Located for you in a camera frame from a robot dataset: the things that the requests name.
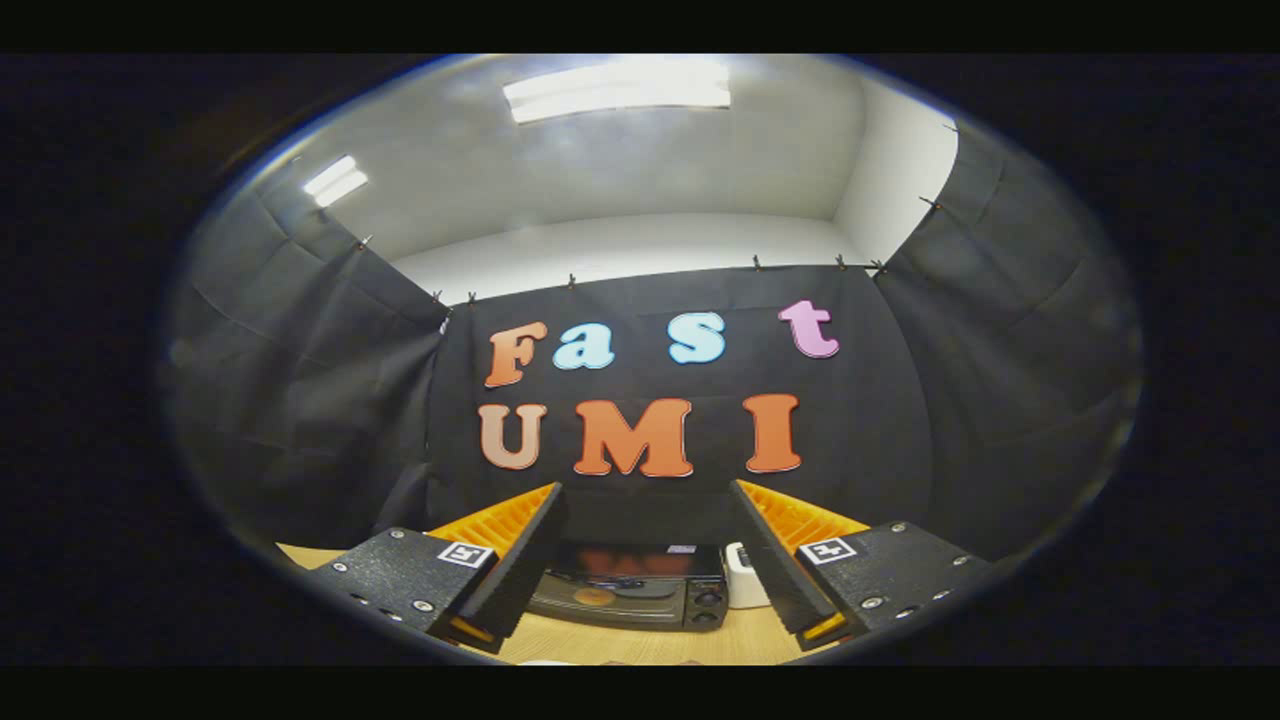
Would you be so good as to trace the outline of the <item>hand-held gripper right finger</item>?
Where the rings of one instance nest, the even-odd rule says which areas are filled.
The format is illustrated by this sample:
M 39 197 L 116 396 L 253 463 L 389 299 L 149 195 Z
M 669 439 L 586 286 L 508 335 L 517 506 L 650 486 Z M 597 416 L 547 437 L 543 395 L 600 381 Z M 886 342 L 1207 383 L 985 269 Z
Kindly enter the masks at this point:
M 869 527 L 745 480 L 739 541 L 800 650 L 890 632 L 986 583 L 991 562 L 909 521 Z

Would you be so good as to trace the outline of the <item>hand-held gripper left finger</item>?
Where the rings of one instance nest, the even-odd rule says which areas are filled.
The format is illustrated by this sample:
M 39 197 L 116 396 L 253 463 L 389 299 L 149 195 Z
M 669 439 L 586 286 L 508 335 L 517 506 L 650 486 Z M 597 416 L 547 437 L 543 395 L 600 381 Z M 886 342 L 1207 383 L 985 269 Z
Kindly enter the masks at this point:
M 435 530 L 393 527 L 310 571 L 375 623 L 495 653 L 511 638 L 567 521 L 559 483 Z

